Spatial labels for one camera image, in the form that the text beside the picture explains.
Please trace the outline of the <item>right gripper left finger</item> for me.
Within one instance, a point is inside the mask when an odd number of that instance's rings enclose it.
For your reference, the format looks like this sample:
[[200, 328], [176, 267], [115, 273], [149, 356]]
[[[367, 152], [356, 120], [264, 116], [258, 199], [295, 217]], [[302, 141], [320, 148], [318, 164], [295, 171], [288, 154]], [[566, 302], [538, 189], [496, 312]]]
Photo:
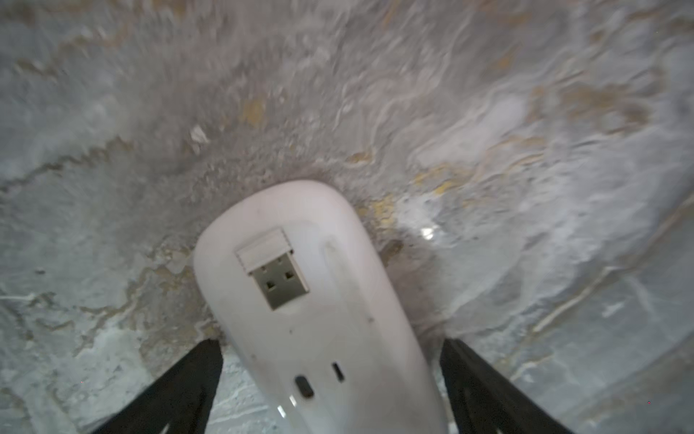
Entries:
[[220, 343], [207, 339], [97, 433], [204, 433], [222, 374]]

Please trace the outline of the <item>white mouse with usb dongle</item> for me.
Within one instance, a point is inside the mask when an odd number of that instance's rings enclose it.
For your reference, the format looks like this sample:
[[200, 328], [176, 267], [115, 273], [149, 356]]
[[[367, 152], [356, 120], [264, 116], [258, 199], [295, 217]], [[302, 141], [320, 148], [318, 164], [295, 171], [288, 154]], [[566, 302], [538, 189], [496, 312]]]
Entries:
[[282, 432], [447, 432], [379, 254], [331, 186], [287, 182], [235, 204], [200, 236], [193, 269]]

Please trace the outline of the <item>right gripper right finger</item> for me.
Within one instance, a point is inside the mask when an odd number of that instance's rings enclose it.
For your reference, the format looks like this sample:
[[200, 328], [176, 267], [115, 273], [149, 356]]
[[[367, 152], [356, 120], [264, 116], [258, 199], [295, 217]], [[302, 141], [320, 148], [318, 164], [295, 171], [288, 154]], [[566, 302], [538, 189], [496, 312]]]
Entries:
[[446, 338], [439, 365], [459, 432], [570, 432], [463, 341]]

